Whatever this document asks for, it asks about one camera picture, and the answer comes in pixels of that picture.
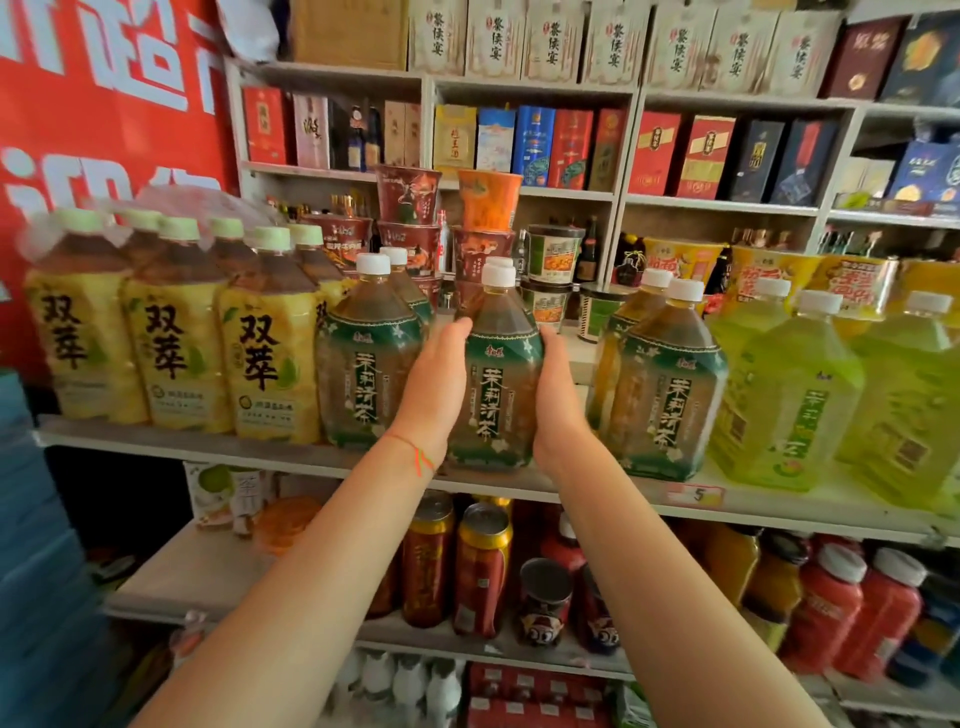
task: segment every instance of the person's left hand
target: person's left hand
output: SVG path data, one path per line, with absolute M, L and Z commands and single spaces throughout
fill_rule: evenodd
M 465 316 L 430 334 L 387 430 L 423 450 L 437 466 L 446 456 L 446 440 L 464 403 L 467 336 L 472 327 L 472 320 Z

